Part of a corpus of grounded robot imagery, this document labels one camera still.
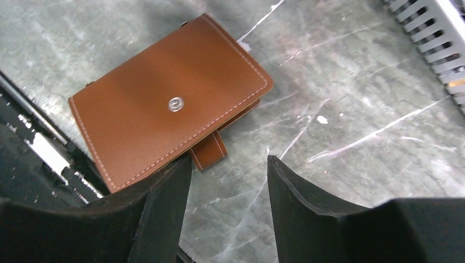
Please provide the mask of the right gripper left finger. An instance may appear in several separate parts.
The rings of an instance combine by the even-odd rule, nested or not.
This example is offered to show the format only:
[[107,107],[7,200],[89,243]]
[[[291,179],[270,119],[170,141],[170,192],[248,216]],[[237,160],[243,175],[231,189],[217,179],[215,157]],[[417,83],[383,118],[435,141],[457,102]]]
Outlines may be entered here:
[[184,154],[81,208],[1,199],[1,262],[191,262],[179,247],[191,176]]

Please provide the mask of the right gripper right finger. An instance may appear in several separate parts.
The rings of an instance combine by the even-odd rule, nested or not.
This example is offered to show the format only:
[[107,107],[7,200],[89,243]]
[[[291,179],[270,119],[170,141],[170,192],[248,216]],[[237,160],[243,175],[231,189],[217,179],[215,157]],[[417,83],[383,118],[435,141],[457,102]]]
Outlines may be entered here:
[[397,198],[367,208],[268,157],[279,262],[464,262],[463,198]]

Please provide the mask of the brown leather card holder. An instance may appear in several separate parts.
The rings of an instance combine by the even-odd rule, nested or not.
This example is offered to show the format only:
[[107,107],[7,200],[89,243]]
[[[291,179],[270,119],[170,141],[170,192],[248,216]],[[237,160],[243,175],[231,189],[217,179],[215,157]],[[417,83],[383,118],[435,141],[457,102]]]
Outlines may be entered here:
[[82,90],[69,105],[110,192],[184,153],[205,170],[219,132],[256,107],[270,75],[209,15],[184,23]]

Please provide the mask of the white plastic basket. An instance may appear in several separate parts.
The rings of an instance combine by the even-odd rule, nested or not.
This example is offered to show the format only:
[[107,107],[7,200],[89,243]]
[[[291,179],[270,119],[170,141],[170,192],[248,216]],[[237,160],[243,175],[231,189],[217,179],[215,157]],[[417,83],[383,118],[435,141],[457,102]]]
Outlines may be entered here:
[[464,112],[464,1],[386,0],[387,9]]

